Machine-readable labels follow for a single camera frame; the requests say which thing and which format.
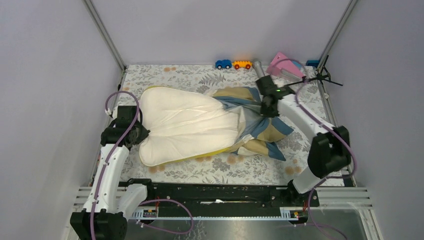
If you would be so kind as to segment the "pink wedge block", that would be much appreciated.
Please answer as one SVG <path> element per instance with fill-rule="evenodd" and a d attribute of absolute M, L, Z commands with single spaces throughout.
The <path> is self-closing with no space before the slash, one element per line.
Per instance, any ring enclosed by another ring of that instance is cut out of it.
<path fill-rule="evenodd" d="M 266 69 L 266 73 L 275 77 L 286 78 L 292 82 L 298 82 L 305 77 L 305 74 L 299 68 L 299 63 L 288 60 L 288 57 L 282 52 L 277 52 L 271 63 Z"/>

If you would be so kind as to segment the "orange toy car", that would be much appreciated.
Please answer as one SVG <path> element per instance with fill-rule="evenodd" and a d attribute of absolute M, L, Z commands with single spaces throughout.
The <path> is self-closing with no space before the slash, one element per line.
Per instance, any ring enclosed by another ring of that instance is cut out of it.
<path fill-rule="evenodd" d="M 234 62 L 232 62 L 232 66 L 236 69 L 236 70 L 238 70 L 238 69 L 241 69 L 241 68 L 244 68 L 244 69 L 247 69 L 247 70 L 249 70 L 251 67 L 252 67 L 252 65 L 253 65 L 253 63 L 251 62 L 251 61 L 234 61 Z"/>

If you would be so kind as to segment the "blue block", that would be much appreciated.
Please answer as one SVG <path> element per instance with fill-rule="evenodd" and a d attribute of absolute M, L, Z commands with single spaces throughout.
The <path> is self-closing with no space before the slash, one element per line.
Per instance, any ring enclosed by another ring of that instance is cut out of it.
<path fill-rule="evenodd" d="M 310 59 L 310 60 L 307 60 L 305 63 L 306 66 L 314 67 L 314 68 L 318 68 L 319 64 L 320 64 L 319 59 L 318 60 Z"/>

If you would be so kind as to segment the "floral patterned table cloth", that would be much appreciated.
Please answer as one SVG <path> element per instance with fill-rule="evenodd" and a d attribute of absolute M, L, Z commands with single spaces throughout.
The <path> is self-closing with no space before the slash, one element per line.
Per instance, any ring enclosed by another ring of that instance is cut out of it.
<path fill-rule="evenodd" d="M 257 74 L 253 69 L 219 70 L 214 65 L 129 65 L 121 88 L 118 106 L 134 105 L 133 96 L 140 97 L 151 86 L 208 94 L 226 87 L 255 87 Z M 121 181 L 143 178 L 154 182 L 285 185 L 307 166 L 310 144 L 307 137 L 287 117 L 281 120 L 293 132 L 277 143 L 285 160 L 262 155 L 241 156 L 221 153 L 178 162 L 146 166 L 134 146 L 126 159 Z"/>

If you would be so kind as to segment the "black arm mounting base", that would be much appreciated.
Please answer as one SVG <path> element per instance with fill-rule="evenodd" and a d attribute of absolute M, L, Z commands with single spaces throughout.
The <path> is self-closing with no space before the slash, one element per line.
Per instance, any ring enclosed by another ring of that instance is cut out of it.
<path fill-rule="evenodd" d="M 272 185 L 222 185 L 194 183 L 152 182 L 148 178 L 131 178 L 119 182 L 119 187 L 143 184 L 147 187 L 147 199 L 161 199 L 158 203 L 143 204 L 142 208 L 165 209 L 166 212 L 188 215 L 211 214 L 213 216 L 263 214 L 277 208 L 305 212 L 308 207 L 319 207 L 318 195 L 297 194 L 283 186 Z"/>

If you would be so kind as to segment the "grey microphone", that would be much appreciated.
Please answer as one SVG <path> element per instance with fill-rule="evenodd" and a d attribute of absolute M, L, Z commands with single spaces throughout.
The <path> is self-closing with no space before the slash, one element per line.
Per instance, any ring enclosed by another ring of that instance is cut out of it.
<path fill-rule="evenodd" d="M 253 61 L 252 62 L 252 67 L 255 70 L 256 75 L 257 75 L 257 77 L 259 79 L 266 76 L 266 74 L 265 74 L 265 72 L 263 70 L 263 66 L 262 66 L 261 61 L 259 61 L 259 60 Z"/>

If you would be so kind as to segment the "aluminium frame post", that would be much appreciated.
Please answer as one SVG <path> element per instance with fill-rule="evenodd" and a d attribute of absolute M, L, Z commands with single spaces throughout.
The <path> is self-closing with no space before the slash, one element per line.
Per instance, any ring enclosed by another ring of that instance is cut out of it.
<path fill-rule="evenodd" d="M 119 67 L 119 69 L 124 72 L 126 70 L 126 64 L 124 63 L 113 39 L 111 38 L 110 34 L 108 33 L 108 30 L 106 26 L 104 25 L 100 14 L 98 13 L 94 2 L 92 0 L 82 0 L 82 3 L 87 8 L 87 11 L 92 18 L 96 28 L 98 29 L 100 36 L 102 37 L 103 41 L 106 44 L 106 47 L 110 51 L 115 63 Z"/>
<path fill-rule="evenodd" d="M 319 64 L 318 64 L 319 69 L 324 65 L 326 58 L 327 58 L 327 55 L 329 55 L 332 47 L 334 46 L 336 40 L 338 39 L 340 33 L 342 32 L 345 24 L 347 23 L 350 15 L 354 11 L 358 2 L 360 2 L 360 1 L 359 0 L 350 0 L 348 2 L 347 7 L 345 8 L 340 20 L 338 21 L 333 33 L 330 36 L 330 39 L 328 40 L 328 42 L 327 42 L 327 44 L 326 44 L 326 46 L 325 46 L 325 48 L 324 48 L 324 50 L 323 50 L 323 52 L 320 56 L 320 59 L 319 59 L 320 61 L 319 61 Z"/>

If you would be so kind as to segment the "right aluminium frame post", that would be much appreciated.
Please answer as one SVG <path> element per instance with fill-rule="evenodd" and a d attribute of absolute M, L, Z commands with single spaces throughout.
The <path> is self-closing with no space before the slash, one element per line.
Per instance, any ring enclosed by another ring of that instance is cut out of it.
<path fill-rule="evenodd" d="M 326 58 L 327 58 L 327 55 L 329 55 L 332 47 L 334 46 L 336 40 L 338 39 L 340 33 L 342 32 L 345 24 L 347 23 L 350 15 L 354 11 L 358 2 L 360 2 L 360 1 L 359 0 L 350 0 L 348 2 L 347 7 L 345 8 L 340 20 L 338 21 L 333 33 L 330 36 L 330 39 L 328 40 L 328 42 L 327 42 L 327 44 L 326 44 L 326 46 L 325 46 L 325 48 L 324 48 L 324 50 L 323 50 L 323 52 L 320 56 L 320 59 L 319 59 L 320 61 L 319 61 L 319 64 L 318 64 L 319 69 L 324 65 Z"/>

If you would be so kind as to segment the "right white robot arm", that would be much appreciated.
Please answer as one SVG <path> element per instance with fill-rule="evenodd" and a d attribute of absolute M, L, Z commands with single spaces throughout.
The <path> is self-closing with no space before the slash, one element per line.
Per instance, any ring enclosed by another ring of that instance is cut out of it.
<path fill-rule="evenodd" d="M 299 93 L 290 86 L 278 87 L 271 76 L 256 80 L 262 95 L 260 113 L 265 117 L 283 114 L 303 132 L 310 143 L 307 167 L 288 184 L 287 201 L 293 206 L 307 199 L 307 192 L 317 187 L 328 175 L 351 164 L 349 131 L 335 127 L 312 113 L 299 100 Z"/>

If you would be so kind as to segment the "white textured pillow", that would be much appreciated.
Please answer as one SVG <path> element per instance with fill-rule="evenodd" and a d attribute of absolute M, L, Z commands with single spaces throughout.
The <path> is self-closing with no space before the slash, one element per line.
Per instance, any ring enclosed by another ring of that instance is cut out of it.
<path fill-rule="evenodd" d="M 240 115 L 213 97 L 156 86 L 139 103 L 149 134 L 138 154 L 148 167 L 222 153 L 239 138 Z"/>

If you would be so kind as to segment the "plaid blue beige pillowcase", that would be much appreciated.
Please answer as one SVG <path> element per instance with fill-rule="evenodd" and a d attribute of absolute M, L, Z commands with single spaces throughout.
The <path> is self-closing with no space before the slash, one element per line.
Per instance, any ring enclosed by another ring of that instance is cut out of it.
<path fill-rule="evenodd" d="M 280 117 L 266 117 L 260 113 L 261 97 L 254 87 L 237 86 L 217 89 L 210 96 L 220 101 L 226 111 L 238 114 L 238 137 L 229 151 L 242 156 L 263 155 L 276 160 L 286 158 L 277 142 L 294 129 Z"/>

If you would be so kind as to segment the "aluminium rail front frame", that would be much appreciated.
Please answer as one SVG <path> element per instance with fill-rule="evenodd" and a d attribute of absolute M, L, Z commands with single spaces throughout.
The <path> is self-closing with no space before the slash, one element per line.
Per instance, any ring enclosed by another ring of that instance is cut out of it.
<path fill-rule="evenodd" d="M 83 206 L 90 194 L 91 187 L 80 187 L 74 206 Z M 117 199 L 125 193 L 124 187 L 117 190 Z M 315 190 L 320 207 L 327 209 L 372 209 L 369 192 L 364 187 L 319 187 Z"/>

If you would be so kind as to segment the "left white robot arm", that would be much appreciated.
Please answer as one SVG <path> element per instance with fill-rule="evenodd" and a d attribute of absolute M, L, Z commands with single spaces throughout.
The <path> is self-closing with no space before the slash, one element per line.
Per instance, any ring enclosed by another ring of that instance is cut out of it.
<path fill-rule="evenodd" d="M 119 106 L 117 117 L 101 133 L 98 170 L 82 210 L 73 212 L 70 225 L 81 240 L 123 240 L 128 221 L 141 203 L 152 204 L 155 192 L 141 183 L 117 198 L 122 169 L 130 149 L 142 142 L 149 130 L 142 125 L 136 105 Z"/>

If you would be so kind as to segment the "blue toy car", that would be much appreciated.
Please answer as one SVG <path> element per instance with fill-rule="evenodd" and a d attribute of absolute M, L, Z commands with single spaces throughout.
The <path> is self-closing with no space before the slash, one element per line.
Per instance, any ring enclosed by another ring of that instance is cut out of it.
<path fill-rule="evenodd" d="M 229 59 L 217 60 L 215 62 L 215 68 L 218 69 L 218 70 L 231 69 L 232 66 L 233 66 L 233 64 Z"/>

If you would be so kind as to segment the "left aluminium frame post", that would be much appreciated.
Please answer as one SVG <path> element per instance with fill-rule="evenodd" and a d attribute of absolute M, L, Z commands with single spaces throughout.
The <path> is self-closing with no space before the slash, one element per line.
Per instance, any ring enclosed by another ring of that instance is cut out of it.
<path fill-rule="evenodd" d="M 103 41 L 106 44 L 106 47 L 110 51 L 115 63 L 119 67 L 119 69 L 124 72 L 126 70 L 126 64 L 124 63 L 113 39 L 111 38 L 110 34 L 108 33 L 108 30 L 106 26 L 104 25 L 100 14 L 98 13 L 94 2 L 92 0 L 82 0 L 82 3 L 87 8 L 87 11 L 92 18 L 96 28 L 98 29 L 100 36 L 102 37 Z"/>

